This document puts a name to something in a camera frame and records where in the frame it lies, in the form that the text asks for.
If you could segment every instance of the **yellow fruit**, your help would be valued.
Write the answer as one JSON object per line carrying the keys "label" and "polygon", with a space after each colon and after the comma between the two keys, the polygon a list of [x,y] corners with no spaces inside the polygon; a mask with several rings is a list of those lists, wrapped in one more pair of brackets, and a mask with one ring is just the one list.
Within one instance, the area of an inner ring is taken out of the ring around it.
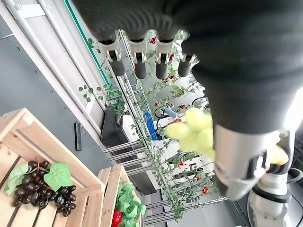
{"label": "yellow fruit", "polygon": [[198,148],[196,153],[197,153],[197,155],[204,155],[204,154],[207,154],[208,151],[209,151],[208,148]]}
{"label": "yellow fruit", "polygon": [[271,149],[268,149],[267,150],[267,155],[268,155],[268,158],[269,158],[269,162],[271,164],[276,164],[278,166],[284,165],[289,160],[288,155],[278,145],[274,146]]}
{"label": "yellow fruit", "polygon": [[190,134],[190,129],[187,124],[173,123],[166,127],[165,134],[173,139],[180,140]]}
{"label": "yellow fruit", "polygon": [[192,133],[189,136],[181,139],[179,142],[180,148],[184,152],[193,152],[196,151],[198,146],[196,142],[196,134]]}
{"label": "yellow fruit", "polygon": [[185,119],[193,131],[200,131],[213,127],[211,115],[202,113],[197,108],[190,108],[185,112]]}
{"label": "yellow fruit", "polygon": [[208,150],[207,155],[214,160],[215,152],[213,149]]}
{"label": "yellow fruit", "polygon": [[197,135],[197,142],[199,148],[213,148],[214,146],[214,136],[213,129],[204,129],[200,131]]}

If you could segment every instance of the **artificial grapes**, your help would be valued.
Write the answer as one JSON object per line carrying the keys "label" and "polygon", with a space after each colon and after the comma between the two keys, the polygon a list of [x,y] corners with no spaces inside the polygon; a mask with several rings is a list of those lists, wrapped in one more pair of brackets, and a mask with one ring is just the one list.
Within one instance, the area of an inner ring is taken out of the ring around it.
{"label": "artificial grapes", "polygon": [[179,140],[184,152],[207,154],[214,158],[213,120],[211,115],[204,114],[197,108],[185,112],[186,122],[173,123],[167,126],[166,135]]}
{"label": "artificial grapes", "polygon": [[180,140],[190,135],[190,129],[186,124],[173,123],[166,128],[166,135],[174,139]]}
{"label": "artificial grapes", "polygon": [[54,192],[43,180],[43,176],[49,172],[49,162],[42,163],[36,161],[28,162],[28,172],[24,174],[22,184],[17,186],[15,190],[16,199],[13,206],[19,207],[22,204],[31,203],[39,209],[44,209],[50,201],[54,201],[57,206],[57,212],[63,212],[66,217],[71,210],[76,208],[72,203],[76,201],[76,196],[72,193],[76,190],[76,186],[61,187]]}

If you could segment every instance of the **gray floor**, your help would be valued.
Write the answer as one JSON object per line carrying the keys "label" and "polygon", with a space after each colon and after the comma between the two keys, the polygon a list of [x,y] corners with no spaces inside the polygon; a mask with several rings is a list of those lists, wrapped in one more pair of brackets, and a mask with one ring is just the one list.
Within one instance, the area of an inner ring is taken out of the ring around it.
{"label": "gray floor", "polygon": [[0,115],[26,107],[94,174],[112,166],[84,128],[75,150],[76,117],[31,61],[0,16]]}

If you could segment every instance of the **wooden crate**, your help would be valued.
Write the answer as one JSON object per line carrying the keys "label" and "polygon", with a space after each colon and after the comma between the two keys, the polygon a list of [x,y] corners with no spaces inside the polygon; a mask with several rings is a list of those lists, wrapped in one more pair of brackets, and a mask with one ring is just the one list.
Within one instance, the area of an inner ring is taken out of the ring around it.
{"label": "wooden crate", "polygon": [[[31,204],[11,206],[14,196],[4,192],[11,170],[34,160],[67,163],[73,184],[77,186],[76,209],[68,217],[56,214],[54,202],[43,210]],[[27,109],[5,114],[0,118],[0,227],[99,227],[106,171],[96,177]]]}
{"label": "wooden crate", "polygon": [[119,164],[113,168],[104,169],[102,171],[106,171],[106,173],[110,174],[107,175],[106,179],[102,178],[105,183],[108,181],[108,184],[104,195],[101,227],[111,227],[119,183],[120,181],[129,182],[130,180],[122,164]]}

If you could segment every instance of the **green grapes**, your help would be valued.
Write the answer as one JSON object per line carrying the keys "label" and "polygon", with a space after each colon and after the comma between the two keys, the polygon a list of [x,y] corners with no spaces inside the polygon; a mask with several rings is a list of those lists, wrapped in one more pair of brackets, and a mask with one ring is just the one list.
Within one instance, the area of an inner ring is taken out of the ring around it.
{"label": "green grapes", "polygon": [[181,140],[189,134],[190,129],[187,124],[177,122],[166,127],[166,135],[173,139]]}
{"label": "green grapes", "polygon": [[212,117],[208,114],[203,114],[197,108],[190,108],[185,112],[185,119],[189,127],[193,131],[201,131],[213,127]]}
{"label": "green grapes", "polygon": [[207,154],[214,159],[213,120],[209,114],[204,114],[197,108],[185,112],[186,123],[173,123],[166,128],[166,135],[180,140],[183,152],[195,152],[198,155]]}
{"label": "green grapes", "polygon": [[197,135],[200,148],[212,148],[214,146],[213,129],[204,129]]}
{"label": "green grapes", "polygon": [[184,152],[193,152],[198,149],[196,134],[192,133],[189,136],[183,138],[179,142],[180,148]]}

